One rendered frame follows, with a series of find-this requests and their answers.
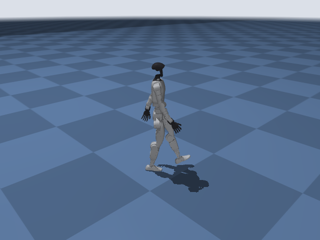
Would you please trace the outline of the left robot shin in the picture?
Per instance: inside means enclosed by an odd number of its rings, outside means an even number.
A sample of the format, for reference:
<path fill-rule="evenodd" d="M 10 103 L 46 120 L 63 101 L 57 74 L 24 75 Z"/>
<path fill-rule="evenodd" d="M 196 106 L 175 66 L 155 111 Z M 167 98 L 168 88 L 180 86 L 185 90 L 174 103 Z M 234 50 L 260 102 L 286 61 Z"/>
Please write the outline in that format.
<path fill-rule="evenodd" d="M 180 156 L 179 147 L 178 147 L 175 135 L 174 135 L 173 141 L 169 142 L 169 145 L 171 149 L 175 152 L 177 158 L 180 159 L 181 156 Z"/>

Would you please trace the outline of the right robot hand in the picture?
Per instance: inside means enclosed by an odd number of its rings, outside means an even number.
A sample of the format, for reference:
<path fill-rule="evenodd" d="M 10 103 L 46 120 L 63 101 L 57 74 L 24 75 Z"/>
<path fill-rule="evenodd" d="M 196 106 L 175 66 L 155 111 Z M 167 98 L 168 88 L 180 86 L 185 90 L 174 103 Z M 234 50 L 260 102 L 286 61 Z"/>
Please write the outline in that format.
<path fill-rule="evenodd" d="M 172 118 L 171 118 L 172 119 Z M 172 119 L 173 120 L 173 119 Z M 168 123 L 169 123 L 169 121 L 167 121 Z M 172 126 L 172 129 L 175 131 L 175 133 L 177 133 L 177 132 L 180 132 L 180 130 L 181 130 L 181 128 L 179 127 L 179 125 L 181 126 L 181 124 L 179 124 L 179 123 L 176 123 L 176 122 L 174 122 L 174 120 L 173 120 L 173 122 L 172 123 L 169 123 L 171 126 Z M 180 129 L 179 129 L 179 128 Z M 176 130 L 175 130 L 176 129 Z M 179 131 L 178 131 L 178 130 Z M 177 132 L 176 132 L 177 131 Z"/>

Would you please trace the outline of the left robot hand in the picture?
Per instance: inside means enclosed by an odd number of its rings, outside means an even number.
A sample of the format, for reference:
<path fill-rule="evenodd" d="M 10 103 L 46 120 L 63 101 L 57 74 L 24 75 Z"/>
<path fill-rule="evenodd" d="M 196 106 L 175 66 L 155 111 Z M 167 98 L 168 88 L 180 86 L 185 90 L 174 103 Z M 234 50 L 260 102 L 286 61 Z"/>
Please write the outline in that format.
<path fill-rule="evenodd" d="M 145 107 L 146 107 L 146 106 L 145 106 Z M 143 120 L 145 119 L 144 121 L 148 121 L 148 118 L 149 118 L 149 119 L 151 118 L 151 115 L 150 115 L 150 112 L 149 112 L 149 111 L 150 111 L 150 108 L 151 108 L 151 107 L 149 107 L 149 110 L 145 108 L 145 111 L 144 111 L 143 116 L 142 116 L 142 118 L 144 117 Z M 145 116 L 146 116 L 146 117 L 145 117 Z M 142 119 L 142 118 L 141 118 L 141 119 Z M 146 120 L 146 119 L 147 119 L 147 120 Z"/>

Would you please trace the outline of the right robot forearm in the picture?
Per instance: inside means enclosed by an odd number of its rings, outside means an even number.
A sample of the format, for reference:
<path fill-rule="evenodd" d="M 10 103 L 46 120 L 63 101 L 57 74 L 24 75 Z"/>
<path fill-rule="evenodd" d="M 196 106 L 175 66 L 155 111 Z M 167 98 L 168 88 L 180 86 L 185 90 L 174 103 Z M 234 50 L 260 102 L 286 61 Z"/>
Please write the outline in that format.
<path fill-rule="evenodd" d="M 159 109 L 160 109 L 161 113 L 163 114 L 164 119 L 169 121 L 169 123 L 171 124 L 173 122 L 173 120 L 171 119 L 171 117 L 167 111 L 167 108 L 165 108 L 165 105 L 163 103 L 159 104 Z"/>

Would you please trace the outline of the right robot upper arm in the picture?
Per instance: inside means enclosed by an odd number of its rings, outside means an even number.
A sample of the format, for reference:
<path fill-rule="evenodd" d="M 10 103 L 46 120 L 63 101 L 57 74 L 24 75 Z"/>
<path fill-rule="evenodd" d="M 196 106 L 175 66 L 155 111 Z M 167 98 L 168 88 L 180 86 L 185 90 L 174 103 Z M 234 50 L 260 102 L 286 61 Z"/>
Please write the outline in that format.
<path fill-rule="evenodd" d="M 164 104 L 164 107 L 166 107 L 166 102 L 162 101 L 162 92 L 161 92 L 161 85 L 159 83 L 155 83 L 153 85 L 153 91 L 155 93 L 155 96 L 156 96 L 156 100 L 157 100 L 157 103 L 158 103 L 158 106 L 160 103 L 163 103 Z"/>

